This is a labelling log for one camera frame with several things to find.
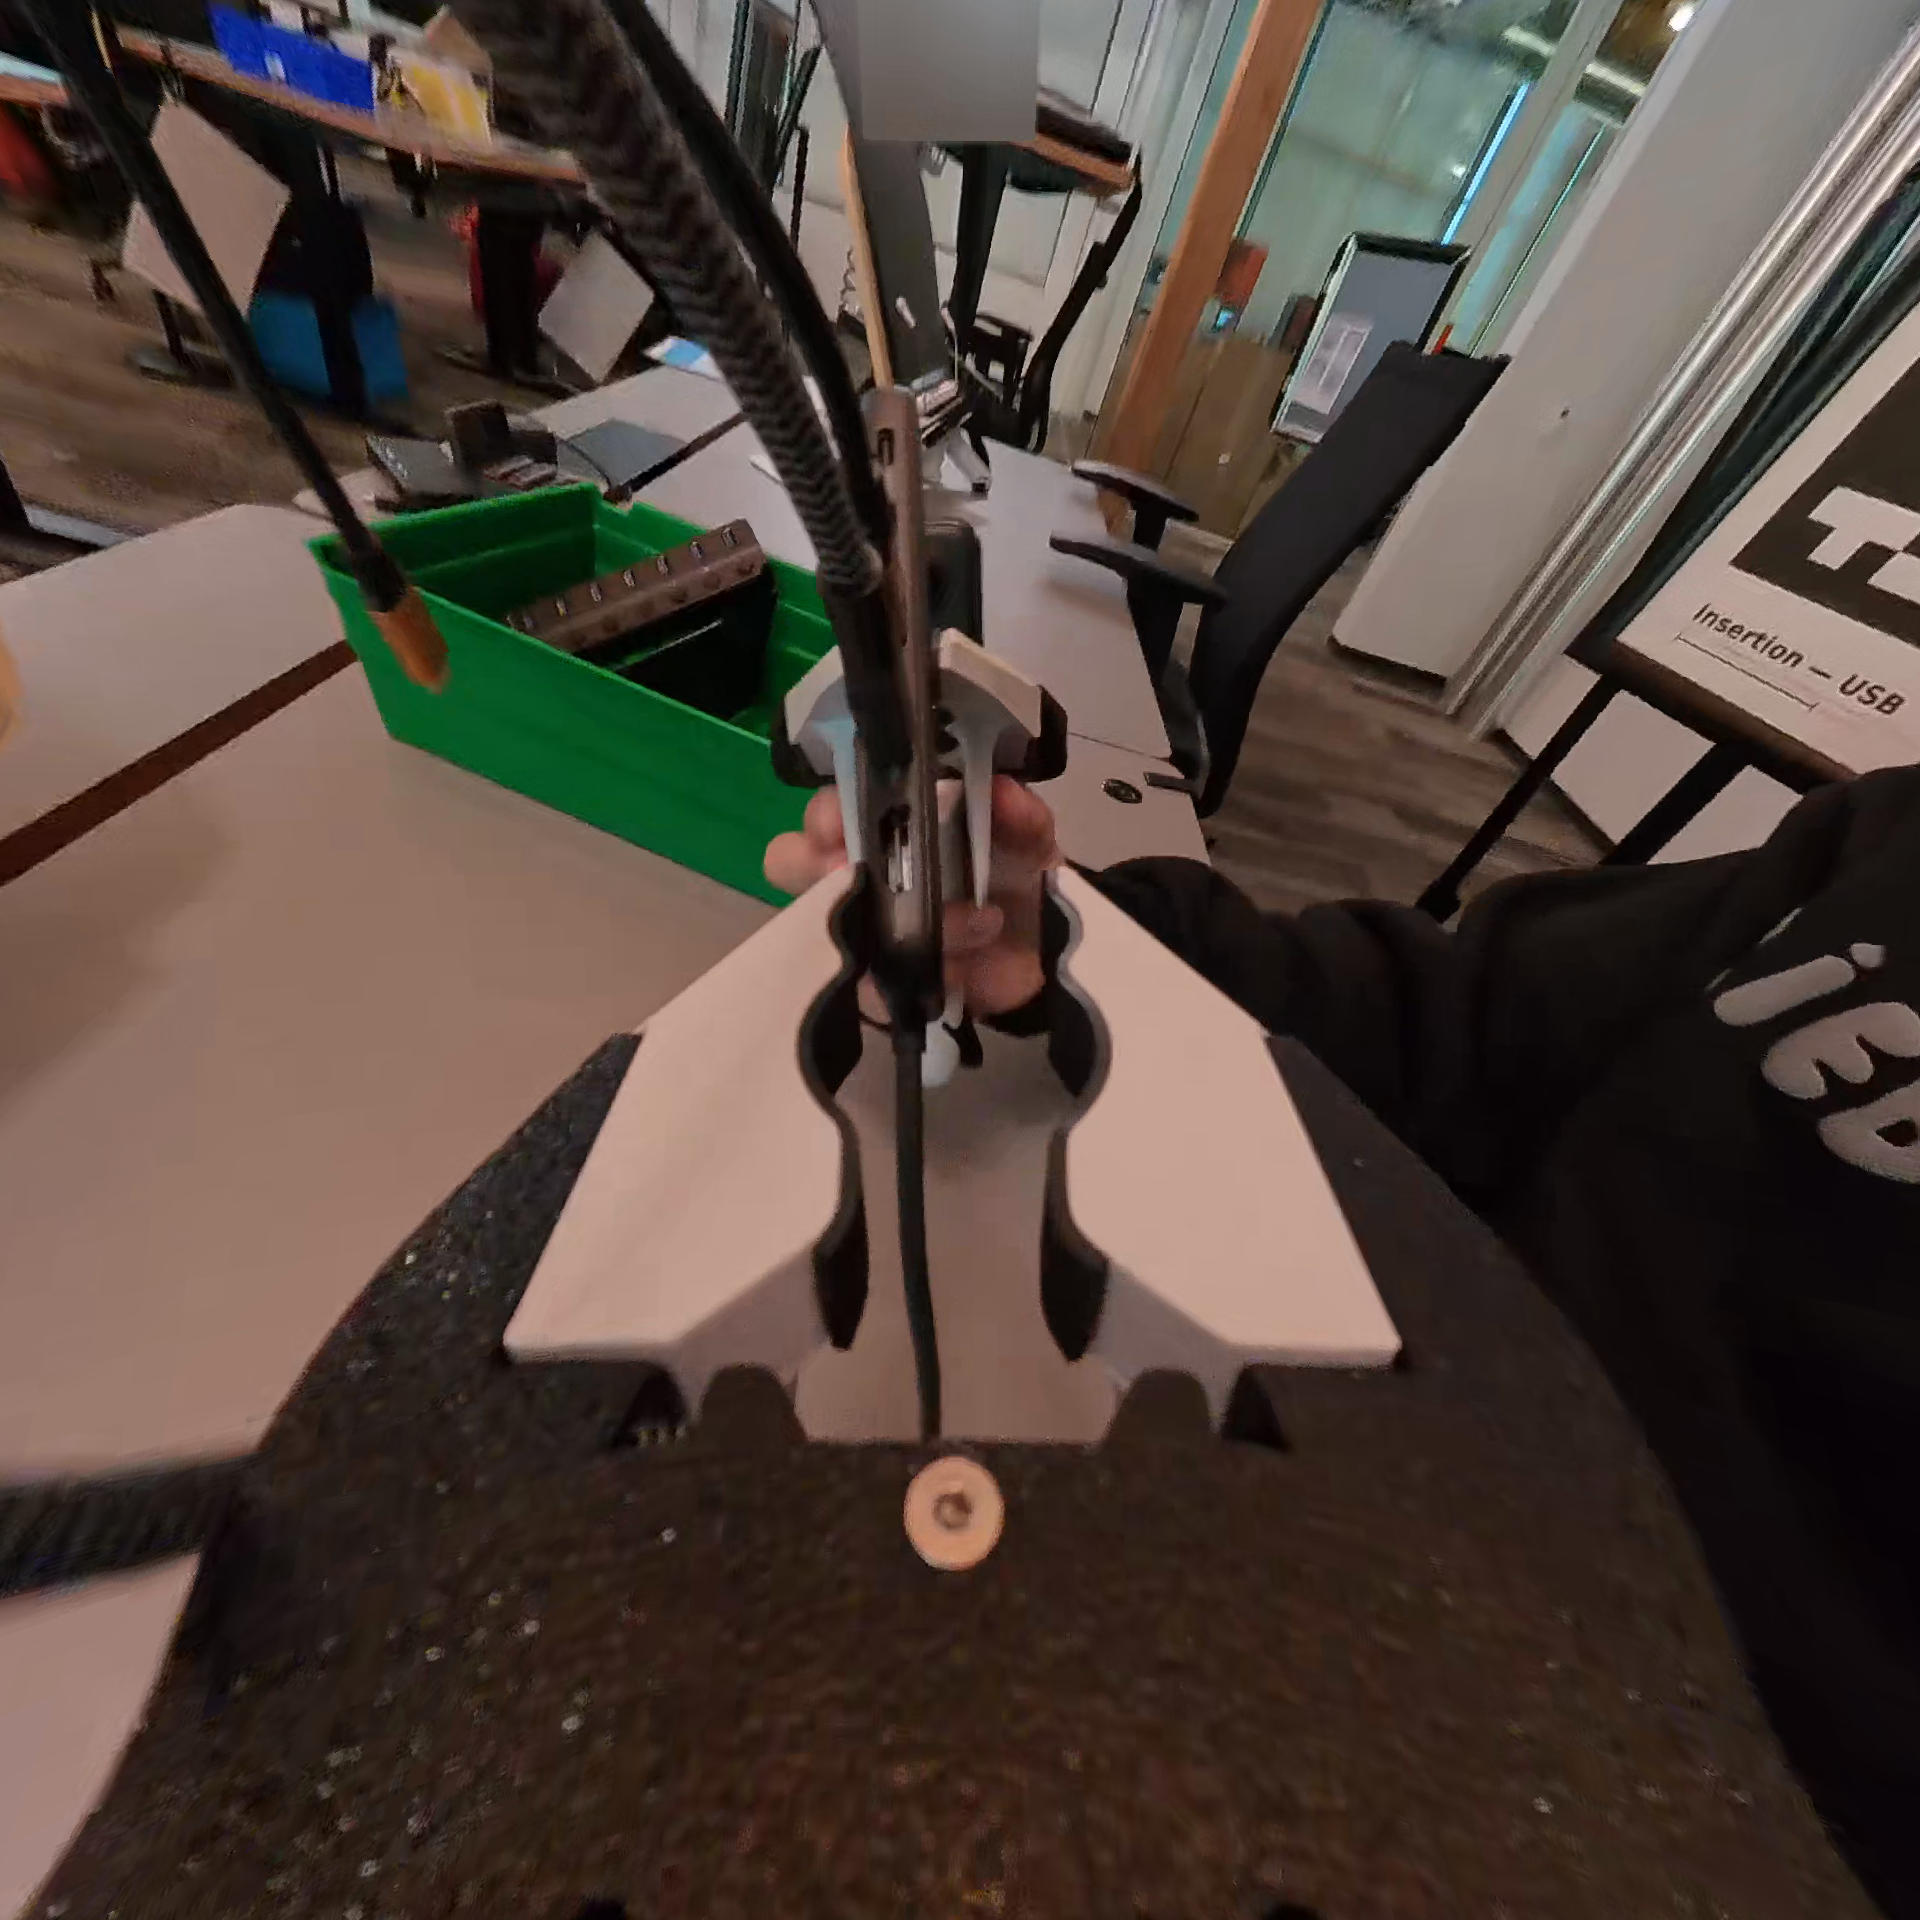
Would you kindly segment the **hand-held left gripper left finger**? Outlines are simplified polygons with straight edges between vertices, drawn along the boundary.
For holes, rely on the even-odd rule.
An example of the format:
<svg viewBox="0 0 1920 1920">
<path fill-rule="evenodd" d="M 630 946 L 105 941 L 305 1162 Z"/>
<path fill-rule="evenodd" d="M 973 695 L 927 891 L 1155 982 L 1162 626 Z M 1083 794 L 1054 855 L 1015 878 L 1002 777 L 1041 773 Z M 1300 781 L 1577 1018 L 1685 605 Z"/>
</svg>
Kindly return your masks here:
<svg viewBox="0 0 1920 1920">
<path fill-rule="evenodd" d="M 643 1025 L 507 1355 L 630 1361 L 701 1403 L 731 1367 L 795 1389 L 853 1348 L 870 1251 L 837 1099 L 862 1049 L 849 903 L 849 874 L 815 882 Z"/>
</svg>

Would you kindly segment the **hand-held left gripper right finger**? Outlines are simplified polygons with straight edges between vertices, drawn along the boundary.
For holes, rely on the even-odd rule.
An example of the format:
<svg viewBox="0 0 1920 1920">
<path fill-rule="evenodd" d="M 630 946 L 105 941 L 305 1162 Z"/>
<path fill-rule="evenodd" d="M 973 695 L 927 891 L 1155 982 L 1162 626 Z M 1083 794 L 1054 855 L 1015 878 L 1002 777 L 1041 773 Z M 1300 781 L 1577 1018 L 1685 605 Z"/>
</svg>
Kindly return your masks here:
<svg viewBox="0 0 1920 1920">
<path fill-rule="evenodd" d="M 1391 1370 L 1401 1333 L 1263 1027 L 1081 874 L 1047 881 L 1047 914 L 1071 1099 L 1041 1219 L 1054 1347 L 1117 1394 L 1189 1378 L 1213 1427 L 1257 1367 Z"/>
</svg>

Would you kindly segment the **small blue bin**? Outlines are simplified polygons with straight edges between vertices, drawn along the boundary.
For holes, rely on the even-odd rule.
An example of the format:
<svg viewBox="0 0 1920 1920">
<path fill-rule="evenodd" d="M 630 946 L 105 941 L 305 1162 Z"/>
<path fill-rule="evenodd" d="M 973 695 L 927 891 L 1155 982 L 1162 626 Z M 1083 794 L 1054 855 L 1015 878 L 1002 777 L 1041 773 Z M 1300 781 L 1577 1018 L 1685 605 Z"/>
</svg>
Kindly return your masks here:
<svg viewBox="0 0 1920 1920">
<path fill-rule="evenodd" d="M 306 28 L 286 28 L 252 7 L 209 4 L 212 44 L 247 81 L 287 90 L 311 102 L 372 115 L 372 62 Z"/>
</svg>

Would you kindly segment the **framed display board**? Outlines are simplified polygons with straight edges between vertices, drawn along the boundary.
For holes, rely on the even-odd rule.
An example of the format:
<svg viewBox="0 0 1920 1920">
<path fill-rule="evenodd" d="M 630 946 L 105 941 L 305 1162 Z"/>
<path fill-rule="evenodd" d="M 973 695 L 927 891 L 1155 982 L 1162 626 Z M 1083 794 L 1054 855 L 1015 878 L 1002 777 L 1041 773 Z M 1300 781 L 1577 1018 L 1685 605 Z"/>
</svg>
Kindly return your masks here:
<svg viewBox="0 0 1920 1920">
<path fill-rule="evenodd" d="M 1269 429 L 1303 446 L 1321 442 L 1389 345 L 1427 347 L 1470 257 L 1454 242 L 1351 233 L 1332 258 Z"/>
</svg>

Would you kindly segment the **grey card on stand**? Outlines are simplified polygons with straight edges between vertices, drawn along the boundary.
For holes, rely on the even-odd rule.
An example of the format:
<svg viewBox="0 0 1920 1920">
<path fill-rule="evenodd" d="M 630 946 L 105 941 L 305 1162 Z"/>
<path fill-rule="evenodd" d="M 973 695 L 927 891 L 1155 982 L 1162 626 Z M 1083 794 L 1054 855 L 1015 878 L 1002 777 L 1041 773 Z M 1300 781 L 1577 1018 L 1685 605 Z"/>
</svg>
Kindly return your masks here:
<svg viewBox="0 0 1920 1920">
<path fill-rule="evenodd" d="M 247 314 L 262 261 L 292 196 L 290 188 L 204 115 L 174 98 L 158 108 L 150 146 L 228 300 Z M 132 204 L 118 261 L 153 293 L 204 315 L 204 302 L 181 275 L 141 201 Z"/>
<path fill-rule="evenodd" d="M 538 327 L 561 361 L 601 386 L 654 306 L 651 282 L 613 238 L 594 228 L 541 302 Z"/>
</svg>

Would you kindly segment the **person's right forearm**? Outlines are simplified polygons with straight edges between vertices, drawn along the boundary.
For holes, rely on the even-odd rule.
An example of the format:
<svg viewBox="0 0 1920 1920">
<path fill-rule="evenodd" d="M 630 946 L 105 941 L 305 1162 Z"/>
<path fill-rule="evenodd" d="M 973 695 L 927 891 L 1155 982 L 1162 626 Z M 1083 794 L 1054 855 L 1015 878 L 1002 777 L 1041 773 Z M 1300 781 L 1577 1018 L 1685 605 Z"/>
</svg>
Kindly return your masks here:
<svg viewBox="0 0 1920 1920">
<path fill-rule="evenodd" d="M 1262 909 L 1180 857 L 1076 869 L 1451 1187 L 1511 1183 L 1675 989 L 1739 859 L 1538 871 L 1442 925 L 1409 903 Z"/>
</svg>

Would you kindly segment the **black seven-port usb hub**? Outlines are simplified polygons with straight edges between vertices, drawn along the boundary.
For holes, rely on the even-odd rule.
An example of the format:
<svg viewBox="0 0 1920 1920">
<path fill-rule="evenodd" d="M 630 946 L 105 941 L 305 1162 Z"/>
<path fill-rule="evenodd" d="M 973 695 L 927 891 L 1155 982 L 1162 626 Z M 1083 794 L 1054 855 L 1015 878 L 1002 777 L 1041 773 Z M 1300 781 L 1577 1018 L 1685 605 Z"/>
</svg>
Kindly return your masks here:
<svg viewBox="0 0 1920 1920">
<path fill-rule="evenodd" d="M 651 558 L 545 591 L 498 620 L 561 654 L 590 658 L 657 649 L 737 613 L 765 618 L 775 598 L 761 542 L 748 521 L 733 519 Z"/>
</svg>

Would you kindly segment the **dark grey laptop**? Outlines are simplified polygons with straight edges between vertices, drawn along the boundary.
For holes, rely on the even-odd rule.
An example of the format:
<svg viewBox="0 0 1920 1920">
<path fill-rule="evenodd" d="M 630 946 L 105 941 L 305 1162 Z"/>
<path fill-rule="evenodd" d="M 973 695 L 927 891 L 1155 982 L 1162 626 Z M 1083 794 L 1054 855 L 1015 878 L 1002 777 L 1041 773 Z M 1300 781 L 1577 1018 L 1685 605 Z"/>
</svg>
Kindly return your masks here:
<svg viewBox="0 0 1920 1920">
<path fill-rule="evenodd" d="M 557 436 L 561 481 L 593 483 L 606 495 L 634 493 L 684 467 L 740 426 L 746 426 L 746 417 L 731 413 L 690 439 L 681 439 L 634 420 L 594 422 Z"/>
</svg>

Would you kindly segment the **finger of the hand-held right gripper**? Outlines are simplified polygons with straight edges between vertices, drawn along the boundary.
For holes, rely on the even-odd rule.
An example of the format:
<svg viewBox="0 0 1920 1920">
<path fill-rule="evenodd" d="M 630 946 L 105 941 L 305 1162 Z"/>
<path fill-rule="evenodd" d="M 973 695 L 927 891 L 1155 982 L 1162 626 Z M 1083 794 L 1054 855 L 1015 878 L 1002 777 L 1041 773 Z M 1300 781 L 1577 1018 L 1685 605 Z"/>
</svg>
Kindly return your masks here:
<svg viewBox="0 0 1920 1920">
<path fill-rule="evenodd" d="M 959 631 L 937 639 L 935 802 L 943 898 L 991 894 L 995 783 L 1047 783 L 1068 766 L 1068 716 L 1031 681 Z"/>
<path fill-rule="evenodd" d="M 858 721 L 839 649 L 833 646 L 781 697 L 772 723 L 772 766 L 789 787 L 858 790 Z"/>
</svg>

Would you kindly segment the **slim dark grey usb hub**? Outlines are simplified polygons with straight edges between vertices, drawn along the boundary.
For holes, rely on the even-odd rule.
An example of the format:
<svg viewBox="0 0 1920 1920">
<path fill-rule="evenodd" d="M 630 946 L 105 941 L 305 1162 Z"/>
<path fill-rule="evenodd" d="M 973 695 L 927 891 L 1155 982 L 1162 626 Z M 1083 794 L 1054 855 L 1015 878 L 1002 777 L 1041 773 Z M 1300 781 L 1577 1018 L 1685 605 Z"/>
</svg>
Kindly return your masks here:
<svg viewBox="0 0 1920 1920">
<path fill-rule="evenodd" d="M 884 695 L 862 721 L 862 850 L 870 882 L 874 979 L 898 1020 L 927 1020 L 943 997 L 943 884 L 937 809 L 937 662 L 927 623 L 921 417 L 903 388 L 863 402 L 889 513 L 883 574 Z"/>
</svg>

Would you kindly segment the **grey board on stand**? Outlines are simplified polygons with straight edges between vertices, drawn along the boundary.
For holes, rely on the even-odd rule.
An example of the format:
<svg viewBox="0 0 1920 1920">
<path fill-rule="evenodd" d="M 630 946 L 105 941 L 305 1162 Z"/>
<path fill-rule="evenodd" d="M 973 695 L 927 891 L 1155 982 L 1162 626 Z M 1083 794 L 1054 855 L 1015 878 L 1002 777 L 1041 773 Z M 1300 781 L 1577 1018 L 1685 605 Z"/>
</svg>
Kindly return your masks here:
<svg viewBox="0 0 1920 1920">
<path fill-rule="evenodd" d="M 841 169 L 854 300 L 875 386 L 921 391 L 950 380 L 953 334 L 921 151 L 849 131 Z"/>
</svg>

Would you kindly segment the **wooden post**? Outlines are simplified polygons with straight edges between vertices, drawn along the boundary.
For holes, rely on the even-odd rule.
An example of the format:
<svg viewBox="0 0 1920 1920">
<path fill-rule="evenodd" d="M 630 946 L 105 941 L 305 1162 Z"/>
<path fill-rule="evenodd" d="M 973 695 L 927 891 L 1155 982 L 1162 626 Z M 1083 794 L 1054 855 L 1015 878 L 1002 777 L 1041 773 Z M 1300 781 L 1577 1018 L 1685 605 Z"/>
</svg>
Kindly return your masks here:
<svg viewBox="0 0 1920 1920">
<path fill-rule="evenodd" d="M 1269 455 L 1255 450 L 1255 402 L 1279 391 L 1282 356 L 1259 327 L 1236 334 L 1271 246 L 1242 222 L 1329 4 L 1230 4 L 1211 93 L 1173 169 L 1162 215 L 1145 226 L 1141 314 L 1124 323 L 1091 455 L 1180 490 L 1195 524 L 1227 535 Z"/>
</svg>

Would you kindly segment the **green plastic bin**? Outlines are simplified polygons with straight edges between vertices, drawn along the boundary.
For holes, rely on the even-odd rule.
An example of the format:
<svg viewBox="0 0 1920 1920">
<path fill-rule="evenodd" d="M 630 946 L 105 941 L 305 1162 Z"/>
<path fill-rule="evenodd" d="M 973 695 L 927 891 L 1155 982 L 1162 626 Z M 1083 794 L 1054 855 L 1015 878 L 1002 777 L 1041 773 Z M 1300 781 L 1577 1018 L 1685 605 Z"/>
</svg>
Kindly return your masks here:
<svg viewBox="0 0 1920 1920">
<path fill-rule="evenodd" d="M 517 631 L 507 614 L 603 574 L 644 572 L 703 535 L 650 506 L 618 510 L 590 484 L 382 519 L 375 532 L 420 590 L 449 646 L 449 681 L 396 662 L 335 535 L 308 553 L 366 673 L 385 730 L 471 775 L 781 905 L 763 850 L 799 828 L 806 794 L 777 777 L 785 695 L 833 649 L 812 569 L 770 558 L 770 604 L 731 703 L 687 703 Z"/>
</svg>

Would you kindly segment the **wooden desk with black legs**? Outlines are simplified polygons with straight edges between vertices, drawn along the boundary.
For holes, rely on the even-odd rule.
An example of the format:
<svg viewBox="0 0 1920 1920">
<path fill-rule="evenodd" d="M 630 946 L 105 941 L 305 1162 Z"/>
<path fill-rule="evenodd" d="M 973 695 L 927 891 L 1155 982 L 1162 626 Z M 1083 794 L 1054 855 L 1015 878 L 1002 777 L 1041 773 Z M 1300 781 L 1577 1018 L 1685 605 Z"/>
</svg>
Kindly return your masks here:
<svg viewBox="0 0 1920 1920">
<path fill-rule="evenodd" d="M 500 133 L 446 133 L 401 108 L 359 111 L 324 102 L 276 77 L 236 68 L 210 42 L 148 31 L 123 22 L 113 10 L 52 4 L 52 20 L 59 29 L 87 29 L 118 81 L 137 73 L 153 84 L 181 84 L 191 102 L 219 98 L 260 123 L 300 129 L 314 141 L 406 154 L 425 186 L 466 193 L 476 206 L 474 253 L 482 266 L 487 349 L 482 356 L 468 354 L 462 366 L 487 369 L 548 399 L 574 393 L 547 364 L 538 290 L 540 233 L 593 210 L 585 178 L 570 156 Z"/>
<path fill-rule="evenodd" d="M 964 141 L 948 146 L 959 189 L 953 236 L 953 276 L 946 298 L 948 332 L 973 412 L 967 426 L 977 453 L 988 442 L 1043 453 L 1052 419 L 1052 380 L 1063 351 L 1109 283 L 1137 226 L 1143 181 L 1137 148 L 1061 97 L 1037 97 L 1037 129 L 1025 141 Z M 1031 334 L 981 310 L 1002 201 L 1015 189 L 1043 198 L 1116 201 L 1103 238 L 1093 242 L 1043 334 Z"/>
</svg>

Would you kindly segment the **blue bag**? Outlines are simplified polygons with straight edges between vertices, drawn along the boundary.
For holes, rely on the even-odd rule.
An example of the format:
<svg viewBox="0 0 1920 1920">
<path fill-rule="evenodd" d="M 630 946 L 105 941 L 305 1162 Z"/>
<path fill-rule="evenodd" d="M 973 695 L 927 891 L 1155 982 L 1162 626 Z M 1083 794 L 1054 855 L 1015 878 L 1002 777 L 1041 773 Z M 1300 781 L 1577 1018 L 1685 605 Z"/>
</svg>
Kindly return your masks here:
<svg viewBox="0 0 1920 1920">
<path fill-rule="evenodd" d="M 335 399 L 321 310 L 308 295 L 255 290 L 249 303 L 255 349 L 276 381 L 316 399 Z M 401 310 L 382 293 L 361 300 L 349 315 L 351 351 L 372 405 L 412 398 L 401 345 Z"/>
</svg>

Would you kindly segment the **white sign with black print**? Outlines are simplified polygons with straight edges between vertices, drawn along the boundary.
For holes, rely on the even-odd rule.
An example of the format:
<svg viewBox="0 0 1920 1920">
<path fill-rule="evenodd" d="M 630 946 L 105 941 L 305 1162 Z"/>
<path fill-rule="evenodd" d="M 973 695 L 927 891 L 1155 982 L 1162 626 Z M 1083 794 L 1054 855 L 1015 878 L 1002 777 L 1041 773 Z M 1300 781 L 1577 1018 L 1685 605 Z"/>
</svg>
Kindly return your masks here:
<svg viewBox="0 0 1920 1920">
<path fill-rule="evenodd" d="M 1620 637 L 1580 639 L 1590 684 L 1419 894 L 1435 922 L 1619 697 L 1707 740 L 1605 867 L 1662 855 L 1742 775 L 1796 796 L 1915 763 L 1918 315 L 1841 361 L 1793 434 Z"/>
</svg>

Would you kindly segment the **person's right hand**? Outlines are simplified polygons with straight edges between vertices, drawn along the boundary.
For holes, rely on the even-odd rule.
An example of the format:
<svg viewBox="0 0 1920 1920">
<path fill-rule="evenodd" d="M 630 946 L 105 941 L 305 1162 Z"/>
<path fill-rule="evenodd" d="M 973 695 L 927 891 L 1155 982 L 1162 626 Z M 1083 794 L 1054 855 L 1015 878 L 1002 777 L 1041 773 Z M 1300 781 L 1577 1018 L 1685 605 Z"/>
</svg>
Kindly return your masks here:
<svg viewBox="0 0 1920 1920">
<path fill-rule="evenodd" d="M 769 844 L 761 871 L 777 891 L 802 895 L 821 878 L 846 869 L 839 809 L 833 787 L 815 790 L 799 828 Z M 971 895 L 943 903 L 943 987 L 959 997 L 971 1020 L 1006 1035 L 1045 1027 L 1043 895 L 1059 865 L 1059 836 L 1045 799 L 996 775 L 990 891 L 985 903 Z"/>
</svg>

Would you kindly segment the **black electronic device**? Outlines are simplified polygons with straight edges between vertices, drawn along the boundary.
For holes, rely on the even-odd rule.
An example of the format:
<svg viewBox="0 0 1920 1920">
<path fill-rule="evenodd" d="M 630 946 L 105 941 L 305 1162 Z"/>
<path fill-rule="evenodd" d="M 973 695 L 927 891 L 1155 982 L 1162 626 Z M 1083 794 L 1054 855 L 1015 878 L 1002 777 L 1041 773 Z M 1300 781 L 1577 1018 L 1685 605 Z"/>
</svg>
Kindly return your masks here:
<svg viewBox="0 0 1920 1920">
<path fill-rule="evenodd" d="M 540 492 L 561 481 L 557 439 L 545 426 L 511 417 L 500 399 L 450 407 L 437 439 L 370 434 L 366 446 L 401 513 Z"/>
</svg>

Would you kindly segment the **black bin divider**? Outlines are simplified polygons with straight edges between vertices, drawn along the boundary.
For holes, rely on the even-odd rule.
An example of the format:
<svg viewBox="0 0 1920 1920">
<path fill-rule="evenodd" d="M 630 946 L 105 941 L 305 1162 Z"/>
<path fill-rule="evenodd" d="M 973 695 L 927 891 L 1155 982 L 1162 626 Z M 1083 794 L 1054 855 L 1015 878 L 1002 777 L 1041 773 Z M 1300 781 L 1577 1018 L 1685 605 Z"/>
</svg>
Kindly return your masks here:
<svg viewBox="0 0 1920 1920">
<path fill-rule="evenodd" d="M 765 673 L 777 601 L 731 594 L 590 639 L 575 658 L 709 717 L 749 708 Z"/>
</svg>

